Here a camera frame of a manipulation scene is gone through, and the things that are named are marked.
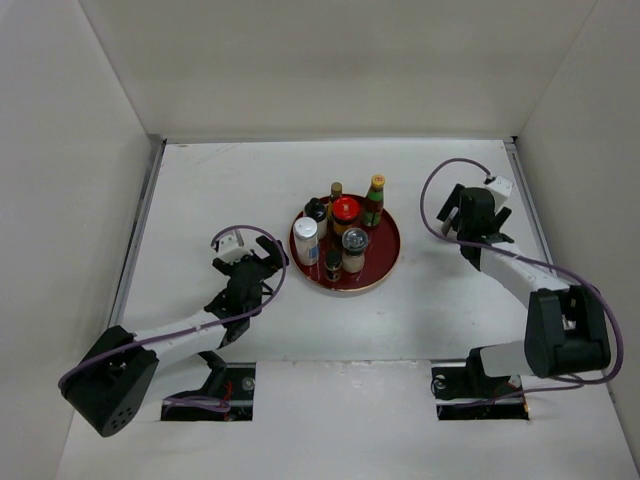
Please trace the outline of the white jar silver lid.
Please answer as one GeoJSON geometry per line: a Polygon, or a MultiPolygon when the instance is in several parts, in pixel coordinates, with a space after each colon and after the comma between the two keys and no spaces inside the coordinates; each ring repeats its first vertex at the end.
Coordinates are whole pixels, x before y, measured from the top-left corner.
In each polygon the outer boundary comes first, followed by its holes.
{"type": "Polygon", "coordinates": [[[318,224],[309,217],[300,217],[293,224],[294,244],[297,258],[304,266],[318,262],[318,224]]]}

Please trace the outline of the small black cap spice jar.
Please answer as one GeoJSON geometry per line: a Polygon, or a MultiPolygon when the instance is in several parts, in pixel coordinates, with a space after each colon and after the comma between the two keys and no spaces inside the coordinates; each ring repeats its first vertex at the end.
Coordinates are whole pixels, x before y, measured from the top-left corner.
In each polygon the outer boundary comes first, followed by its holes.
{"type": "Polygon", "coordinates": [[[325,278],[329,282],[337,282],[341,277],[342,254],[335,249],[329,250],[325,256],[325,278]]]}

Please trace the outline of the white jar black pump lid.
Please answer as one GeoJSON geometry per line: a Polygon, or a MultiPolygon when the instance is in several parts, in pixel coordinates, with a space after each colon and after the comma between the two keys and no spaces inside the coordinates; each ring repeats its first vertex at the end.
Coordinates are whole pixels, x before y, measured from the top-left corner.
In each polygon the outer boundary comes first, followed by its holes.
{"type": "Polygon", "coordinates": [[[305,204],[303,213],[316,222],[318,240],[324,239],[328,226],[327,206],[319,198],[313,197],[305,204]]]}

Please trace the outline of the grinder jar grey lid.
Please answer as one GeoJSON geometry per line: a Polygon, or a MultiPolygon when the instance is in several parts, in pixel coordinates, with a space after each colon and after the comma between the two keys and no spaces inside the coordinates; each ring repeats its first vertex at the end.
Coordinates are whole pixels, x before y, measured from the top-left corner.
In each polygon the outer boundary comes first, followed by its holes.
{"type": "Polygon", "coordinates": [[[347,273],[358,273],[365,264],[369,236],[361,228],[350,228],[342,235],[342,267],[347,273]]]}

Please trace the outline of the sauce bottle yellow cap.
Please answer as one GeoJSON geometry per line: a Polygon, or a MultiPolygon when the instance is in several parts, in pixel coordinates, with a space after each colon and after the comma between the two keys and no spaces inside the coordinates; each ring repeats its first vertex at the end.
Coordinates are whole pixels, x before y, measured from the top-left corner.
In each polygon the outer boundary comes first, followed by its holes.
{"type": "Polygon", "coordinates": [[[362,224],[366,227],[379,225],[384,210],[384,186],[386,179],[376,174],[371,178],[370,186],[362,205],[362,224]]]}

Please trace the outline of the jar with red lid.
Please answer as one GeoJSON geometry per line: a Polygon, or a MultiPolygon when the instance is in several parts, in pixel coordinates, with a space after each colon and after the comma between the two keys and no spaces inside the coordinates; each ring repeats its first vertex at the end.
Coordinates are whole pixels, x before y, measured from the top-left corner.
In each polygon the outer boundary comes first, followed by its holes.
{"type": "Polygon", "coordinates": [[[340,240],[352,228],[360,213],[359,202],[350,196],[341,196],[332,203],[332,240],[340,240]]]}

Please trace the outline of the small yellow label bottle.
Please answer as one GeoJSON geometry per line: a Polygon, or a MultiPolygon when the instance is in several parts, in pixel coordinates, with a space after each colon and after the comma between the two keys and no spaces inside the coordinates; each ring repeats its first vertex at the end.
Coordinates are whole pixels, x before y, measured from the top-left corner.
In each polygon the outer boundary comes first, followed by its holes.
{"type": "Polygon", "coordinates": [[[330,187],[330,195],[328,204],[332,205],[336,200],[343,195],[343,185],[341,182],[333,182],[330,187]]]}

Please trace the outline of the jar silver lid red label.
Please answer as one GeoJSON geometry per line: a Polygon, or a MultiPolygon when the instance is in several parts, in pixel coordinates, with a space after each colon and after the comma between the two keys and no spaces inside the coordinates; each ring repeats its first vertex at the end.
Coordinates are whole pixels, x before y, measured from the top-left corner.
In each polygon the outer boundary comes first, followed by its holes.
{"type": "Polygon", "coordinates": [[[458,209],[453,208],[445,217],[441,225],[441,233],[449,236],[452,232],[457,232],[459,222],[458,209]]]}

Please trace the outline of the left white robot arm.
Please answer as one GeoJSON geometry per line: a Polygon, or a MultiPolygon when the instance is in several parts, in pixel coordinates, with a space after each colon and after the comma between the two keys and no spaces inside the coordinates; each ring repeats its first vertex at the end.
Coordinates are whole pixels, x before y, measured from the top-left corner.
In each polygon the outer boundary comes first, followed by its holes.
{"type": "Polygon", "coordinates": [[[266,231],[256,242],[260,256],[243,247],[239,231],[226,230],[212,241],[212,265],[227,279],[224,289],[196,314],[161,328],[130,332],[120,325],[105,330],[80,363],[58,382],[62,397],[103,438],[127,426],[143,406],[154,376],[193,355],[207,363],[190,375],[190,386],[206,399],[224,387],[225,363],[217,350],[245,334],[278,294],[268,279],[284,277],[289,259],[282,243],[266,231]]]}

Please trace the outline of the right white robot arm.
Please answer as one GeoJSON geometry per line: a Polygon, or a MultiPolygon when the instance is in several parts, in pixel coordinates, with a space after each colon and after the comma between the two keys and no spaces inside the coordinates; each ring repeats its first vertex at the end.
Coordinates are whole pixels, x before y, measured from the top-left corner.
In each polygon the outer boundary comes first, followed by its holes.
{"type": "Polygon", "coordinates": [[[544,264],[527,262],[500,228],[511,214],[489,186],[457,184],[437,219],[455,233],[461,255],[527,309],[520,343],[529,372],[539,378],[601,370],[611,362],[605,310],[597,291],[571,284],[544,264]]]}

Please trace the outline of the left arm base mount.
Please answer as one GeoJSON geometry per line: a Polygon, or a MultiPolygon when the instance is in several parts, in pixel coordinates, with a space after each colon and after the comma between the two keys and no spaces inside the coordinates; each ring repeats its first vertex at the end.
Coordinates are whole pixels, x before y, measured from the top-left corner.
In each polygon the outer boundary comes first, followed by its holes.
{"type": "Polygon", "coordinates": [[[198,356],[209,368],[201,387],[170,395],[162,401],[163,422],[252,421],[256,389],[255,363],[227,363],[214,351],[198,356]]]}

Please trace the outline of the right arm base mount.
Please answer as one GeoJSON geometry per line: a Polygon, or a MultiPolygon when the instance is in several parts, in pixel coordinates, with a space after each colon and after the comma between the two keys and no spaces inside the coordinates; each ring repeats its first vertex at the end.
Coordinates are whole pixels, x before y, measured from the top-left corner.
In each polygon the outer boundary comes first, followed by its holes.
{"type": "Polygon", "coordinates": [[[440,421],[528,420],[521,377],[487,377],[464,362],[431,364],[431,393],[440,421]]]}

